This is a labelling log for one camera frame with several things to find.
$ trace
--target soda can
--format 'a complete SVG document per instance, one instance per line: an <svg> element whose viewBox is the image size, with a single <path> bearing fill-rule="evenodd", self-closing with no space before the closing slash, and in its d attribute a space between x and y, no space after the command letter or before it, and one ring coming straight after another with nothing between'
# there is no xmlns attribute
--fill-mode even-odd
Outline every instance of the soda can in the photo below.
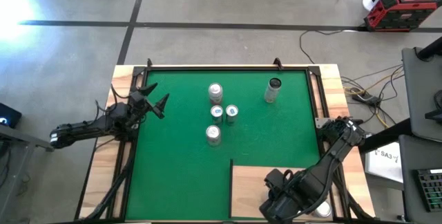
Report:
<svg viewBox="0 0 442 224"><path fill-rule="evenodd" d="M212 106L210 109L210 114L212 115L212 120L214 124L222 123L222 107L221 106Z"/></svg>
<svg viewBox="0 0 442 224"><path fill-rule="evenodd" d="M278 78L271 78L269 84L267 85L267 89L264 94L264 100L267 103L273 103L276 97L279 94L281 89L281 80Z"/></svg>
<svg viewBox="0 0 442 224"><path fill-rule="evenodd" d="M207 142L211 146L218 146L221 143L221 130L216 125L211 125L206 129Z"/></svg>
<svg viewBox="0 0 442 224"><path fill-rule="evenodd" d="M209 86L209 99L214 105L222 102L222 86L219 83L212 83Z"/></svg>
<svg viewBox="0 0 442 224"><path fill-rule="evenodd" d="M327 218L332 214L332 209L328 202L323 202L313 211L313 215L319 218Z"/></svg>
<svg viewBox="0 0 442 224"><path fill-rule="evenodd" d="M236 118L238 117L238 108L235 105L228 105L226 107L226 122L228 125L235 124Z"/></svg>

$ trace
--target keyboard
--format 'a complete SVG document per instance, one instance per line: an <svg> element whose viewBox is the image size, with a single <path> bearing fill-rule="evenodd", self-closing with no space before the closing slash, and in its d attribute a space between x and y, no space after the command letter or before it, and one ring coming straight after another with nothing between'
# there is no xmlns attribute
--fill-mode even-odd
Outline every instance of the keyboard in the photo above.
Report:
<svg viewBox="0 0 442 224"><path fill-rule="evenodd" d="M442 169L417 169L415 173L427 212L442 211Z"/></svg>

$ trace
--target can lid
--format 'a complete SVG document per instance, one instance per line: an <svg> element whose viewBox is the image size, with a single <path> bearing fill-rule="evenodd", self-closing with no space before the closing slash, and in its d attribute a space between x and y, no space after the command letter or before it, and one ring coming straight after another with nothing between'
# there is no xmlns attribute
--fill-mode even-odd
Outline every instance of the can lid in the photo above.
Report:
<svg viewBox="0 0 442 224"><path fill-rule="evenodd" d="M220 128L215 125L211 125L206 129L206 135L209 138L217 138L220 136L220 134L221 134Z"/></svg>
<svg viewBox="0 0 442 224"><path fill-rule="evenodd" d="M235 105L228 105L226 107L226 114L229 116L235 116L238 114L238 108Z"/></svg>
<svg viewBox="0 0 442 224"><path fill-rule="evenodd" d="M212 108L210 109L210 113L214 117L220 117L222 115L222 107L218 105L212 106Z"/></svg>
<svg viewBox="0 0 442 224"><path fill-rule="evenodd" d="M314 210L314 213L319 217L328 217L332 213L332 209L330 204L325 201Z"/></svg>
<svg viewBox="0 0 442 224"><path fill-rule="evenodd" d="M269 84L272 88L280 88L282 85L282 82L278 78L271 78Z"/></svg>
<svg viewBox="0 0 442 224"><path fill-rule="evenodd" d="M210 86L209 86L209 93L212 93L212 94L215 94L215 95L221 94L222 93L221 85L219 85L218 83L210 84Z"/></svg>

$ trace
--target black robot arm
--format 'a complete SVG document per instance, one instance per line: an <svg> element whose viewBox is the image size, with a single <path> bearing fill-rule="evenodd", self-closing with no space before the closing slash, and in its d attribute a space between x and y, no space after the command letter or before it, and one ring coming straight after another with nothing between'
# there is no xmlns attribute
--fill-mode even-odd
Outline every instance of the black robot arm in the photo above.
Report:
<svg viewBox="0 0 442 224"><path fill-rule="evenodd" d="M104 111L104 115L95 120L59 125L50 133L50 144L60 149L78 140L103 136L114 136L120 141L128 140L135 130L135 124L140 123L147 112L152 111L158 118L164 118L164 107L169 94L166 94L155 105L146 99L156 86L157 83L130 93L127 104L115 103Z"/></svg>
<svg viewBox="0 0 442 224"><path fill-rule="evenodd" d="M316 165L281 173L274 169L265 178L269 199L261 206L270 223L291 223L301 214L314 211L327 197L332 175L352 147L363 144L364 131L348 118L329 121L319 130L320 139L331 147Z"/></svg>

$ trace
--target green table surface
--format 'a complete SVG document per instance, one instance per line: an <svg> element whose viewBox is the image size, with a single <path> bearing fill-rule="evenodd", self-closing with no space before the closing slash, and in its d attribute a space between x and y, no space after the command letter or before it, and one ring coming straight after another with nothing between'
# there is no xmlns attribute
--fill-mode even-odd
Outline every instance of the green table surface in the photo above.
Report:
<svg viewBox="0 0 442 224"><path fill-rule="evenodd" d="M269 104L264 93L272 77L282 88ZM149 113L140 126L127 220L229 220L230 159L269 167L319 160L304 71L151 71L147 82L158 82L150 101L171 95L166 117ZM220 125L218 147L205 136L213 82L223 87L224 110L239 109L234 126Z"/></svg>

